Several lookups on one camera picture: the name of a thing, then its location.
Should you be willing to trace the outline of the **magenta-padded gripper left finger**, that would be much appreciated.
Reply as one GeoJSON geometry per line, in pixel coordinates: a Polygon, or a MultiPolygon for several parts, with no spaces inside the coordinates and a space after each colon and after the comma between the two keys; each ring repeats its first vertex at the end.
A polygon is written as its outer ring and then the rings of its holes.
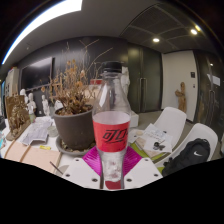
{"type": "Polygon", "coordinates": [[[99,189],[101,160],[97,149],[93,147],[82,158],[75,157],[62,178],[84,188],[99,189]]]}

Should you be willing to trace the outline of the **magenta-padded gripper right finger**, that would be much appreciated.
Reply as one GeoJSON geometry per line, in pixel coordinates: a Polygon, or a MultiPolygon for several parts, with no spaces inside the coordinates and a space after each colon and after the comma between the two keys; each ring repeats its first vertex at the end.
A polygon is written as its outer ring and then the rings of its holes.
{"type": "Polygon", "coordinates": [[[127,148],[123,163],[124,188],[140,188],[162,178],[150,158],[142,158],[131,147],[127,148]]]}

